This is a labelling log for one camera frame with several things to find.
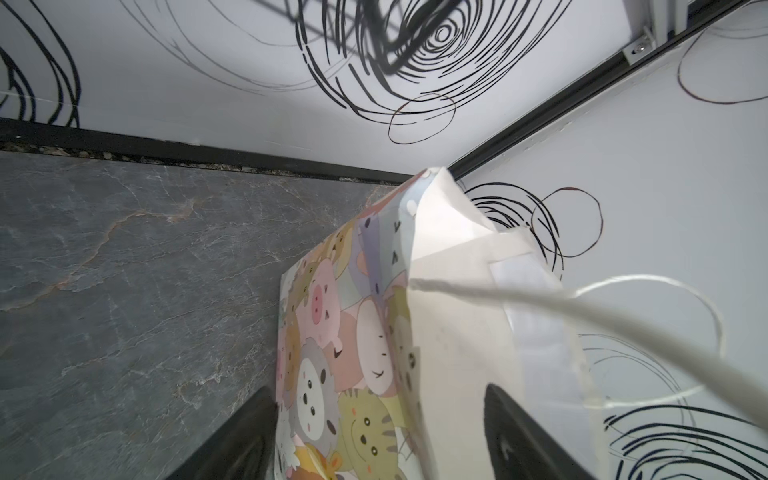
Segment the white patterned paper bag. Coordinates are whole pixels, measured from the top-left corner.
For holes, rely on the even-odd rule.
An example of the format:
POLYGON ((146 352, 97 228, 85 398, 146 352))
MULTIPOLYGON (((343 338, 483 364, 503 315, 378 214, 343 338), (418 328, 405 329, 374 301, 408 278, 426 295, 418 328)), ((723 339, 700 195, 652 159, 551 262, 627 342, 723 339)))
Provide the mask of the white patterned paper bag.
POLYGON ((586 306, 617 278, 561 284, 542 204, 492 217, 430 168, 329 235, 281 279, 278 479, 496 479, 484 433, 501 387, 591 479, 763 479, 767 397, 723 367, 726 331, 692 287, 682 320, 622 327, 586 306))

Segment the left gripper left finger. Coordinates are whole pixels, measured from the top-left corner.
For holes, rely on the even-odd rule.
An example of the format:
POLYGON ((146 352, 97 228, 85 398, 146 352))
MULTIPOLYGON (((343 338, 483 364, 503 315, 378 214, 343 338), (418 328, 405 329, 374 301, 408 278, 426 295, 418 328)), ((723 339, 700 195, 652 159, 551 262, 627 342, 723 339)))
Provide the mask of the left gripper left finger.
POLYGON ((265 479, 277 420, 272 391, 262 387, 167 479, 265 479))

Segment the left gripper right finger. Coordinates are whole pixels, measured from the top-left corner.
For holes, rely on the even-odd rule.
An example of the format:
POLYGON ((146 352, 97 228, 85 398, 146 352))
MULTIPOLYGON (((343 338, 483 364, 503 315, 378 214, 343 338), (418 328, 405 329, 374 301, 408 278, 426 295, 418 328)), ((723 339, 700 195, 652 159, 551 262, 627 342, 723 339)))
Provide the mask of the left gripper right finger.
POLYGON ((501 387, 488 384, 484 433, 496 479, 591 479, 501 387))

